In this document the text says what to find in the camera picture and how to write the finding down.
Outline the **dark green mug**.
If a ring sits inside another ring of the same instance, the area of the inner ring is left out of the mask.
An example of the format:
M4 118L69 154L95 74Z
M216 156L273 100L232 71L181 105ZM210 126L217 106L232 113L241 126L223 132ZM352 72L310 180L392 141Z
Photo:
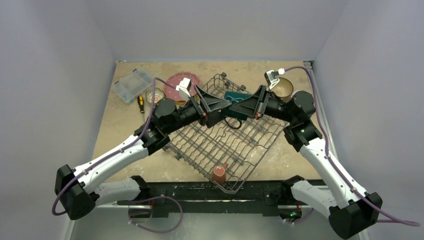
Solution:
M238 103L250 98L252 95L249 93L241 93L237 91L226 91L224 94L224 99L231 102L231 106L225 108L221 111L222 118L225 124L233 129L238 130L241 128L243 121L246 121L248 118L252 118L248 113L243 113L241 107L238 106ZM235 126L233 123L230 123L227 118L235 119L238 122L238 126Z

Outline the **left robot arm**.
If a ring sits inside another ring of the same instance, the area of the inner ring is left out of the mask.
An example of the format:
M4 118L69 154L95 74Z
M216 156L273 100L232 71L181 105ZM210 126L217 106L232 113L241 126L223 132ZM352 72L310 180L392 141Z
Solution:
M220 122L221 110L231 106L231 101L210 95L198 86L194 89L198 97L189 96L181 107L168 98L153 104L146 122L100 157L74 168L67 164L60 167L56 172L52 214L66 214L70 220L78 220L104 204L146 203L149 191L142 177L132 176L119 182L107 182L107 179L162 149L171 141L171 133L194 122L204 125Z

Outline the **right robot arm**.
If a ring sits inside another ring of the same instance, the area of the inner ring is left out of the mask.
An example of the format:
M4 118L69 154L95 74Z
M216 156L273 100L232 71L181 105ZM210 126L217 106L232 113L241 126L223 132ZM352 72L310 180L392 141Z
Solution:
M298 200L308 204L327 217L333 231L344 240L377 222L382 198L354 180L328 149L327 139L311 120L316 112L311 93L300 90L285 102L262 85L253 95L232 103L228 111L287 122L289 125L283 129L287 142L313 166L330 191L321 192L306 180L292 177L291 183L280 191L284 202L292 204Z

